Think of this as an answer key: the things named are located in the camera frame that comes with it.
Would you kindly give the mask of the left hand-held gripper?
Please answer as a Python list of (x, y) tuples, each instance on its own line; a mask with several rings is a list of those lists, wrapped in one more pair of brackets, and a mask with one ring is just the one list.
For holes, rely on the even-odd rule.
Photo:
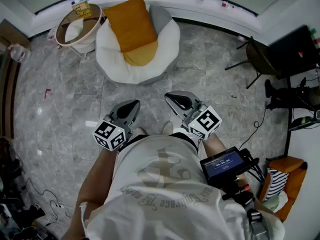
[(117, 104), (93, 129), (96, 143), (109, 151), (124, 145), (132, 136), (130, 126), (135, 122), (140, 107), (141, 103), (137, 99)]

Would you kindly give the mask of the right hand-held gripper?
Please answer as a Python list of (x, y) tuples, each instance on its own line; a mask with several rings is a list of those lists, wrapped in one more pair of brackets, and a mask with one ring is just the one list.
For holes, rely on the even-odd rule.
[[(181, 127), (202, 140), (207, 140), (221, 126), (222, 119), (212, 106), (199, 103), (200, 99), (192, 92), (171, 91), (167, 92), (164, 98), (175, 115), (183, 120)], [(190, 112), (195, 103), (199, 104)]]

